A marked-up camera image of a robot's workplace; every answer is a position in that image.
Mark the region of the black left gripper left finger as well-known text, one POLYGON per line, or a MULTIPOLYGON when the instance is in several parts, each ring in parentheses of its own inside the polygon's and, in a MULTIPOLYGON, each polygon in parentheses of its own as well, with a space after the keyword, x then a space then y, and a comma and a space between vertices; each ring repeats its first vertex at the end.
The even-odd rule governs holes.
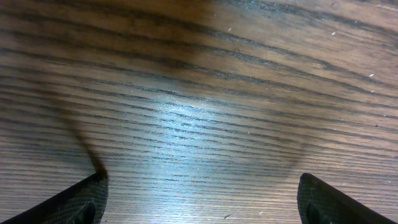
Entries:
POLYGON ((97 172, 2 224, 100 224, 108 175, 97 172))

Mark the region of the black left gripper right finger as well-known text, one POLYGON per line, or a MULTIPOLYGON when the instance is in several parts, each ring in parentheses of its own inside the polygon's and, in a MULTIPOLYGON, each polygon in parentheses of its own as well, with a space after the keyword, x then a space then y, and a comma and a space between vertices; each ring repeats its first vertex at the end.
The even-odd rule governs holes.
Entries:
POLYGON ((297 205, 302 224, 397 224, 309 173, 300 177, 297 205))

